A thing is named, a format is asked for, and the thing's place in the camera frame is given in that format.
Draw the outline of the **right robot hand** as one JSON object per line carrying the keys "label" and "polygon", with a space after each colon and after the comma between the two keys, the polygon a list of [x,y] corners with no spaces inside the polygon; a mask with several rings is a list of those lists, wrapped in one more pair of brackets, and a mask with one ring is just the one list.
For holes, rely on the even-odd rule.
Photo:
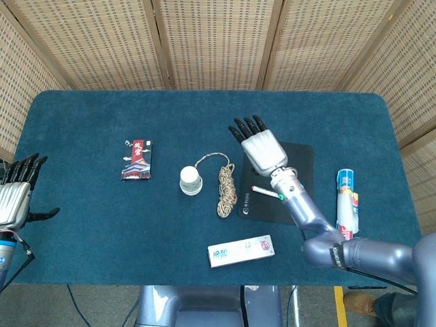
{"label": "right robot hand", "polygon": [[286,152],[260,116],[255,114],[243,120],[234,118],[234,123],[236,126],[231,125],[228,129],[259,175],[268,177],[275,170],[286,167]]}

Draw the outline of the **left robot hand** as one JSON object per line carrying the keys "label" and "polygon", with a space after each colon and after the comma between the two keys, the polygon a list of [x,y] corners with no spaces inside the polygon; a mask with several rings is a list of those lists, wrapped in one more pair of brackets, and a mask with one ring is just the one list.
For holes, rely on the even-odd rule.
{"label": "left robot hand", "polygon": [[32,213],[30,201],[42,165],[47,156],[34,153],[11,163],[1,177],[1,231],[19,231],[26,223],[45,221],[60,211],[59,207],[47,213]]}

